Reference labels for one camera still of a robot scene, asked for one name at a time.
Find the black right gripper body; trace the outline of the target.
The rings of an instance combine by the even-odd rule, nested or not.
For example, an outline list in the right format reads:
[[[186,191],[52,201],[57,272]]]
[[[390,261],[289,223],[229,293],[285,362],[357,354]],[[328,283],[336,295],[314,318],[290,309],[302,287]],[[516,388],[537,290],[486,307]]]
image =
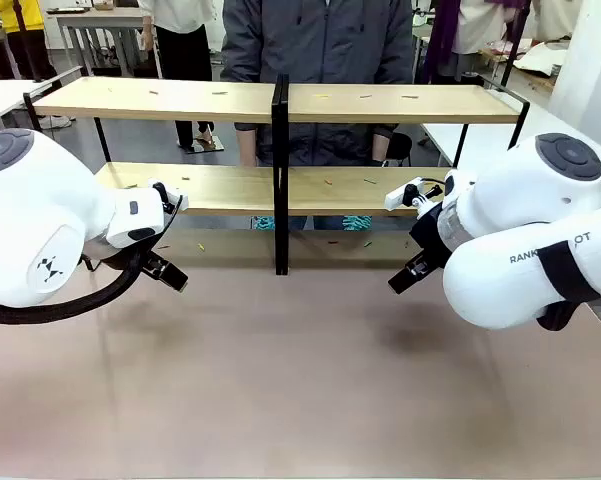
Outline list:
[[[415,265],[445,266],[449,259],[449,249],[438,232],[438,217],[442,204],[437,203],[424,213],[410,231],[410,236],[421,248],[412,261]]]

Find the person's right hand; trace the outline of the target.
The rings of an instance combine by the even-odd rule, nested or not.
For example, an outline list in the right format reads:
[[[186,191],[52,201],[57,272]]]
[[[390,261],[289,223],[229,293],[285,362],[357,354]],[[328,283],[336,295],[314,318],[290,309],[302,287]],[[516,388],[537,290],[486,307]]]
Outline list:
[[[237,130],[236,137],[241,165],[245,167],[256,167],[258,165],[256,152],[256,131]]]

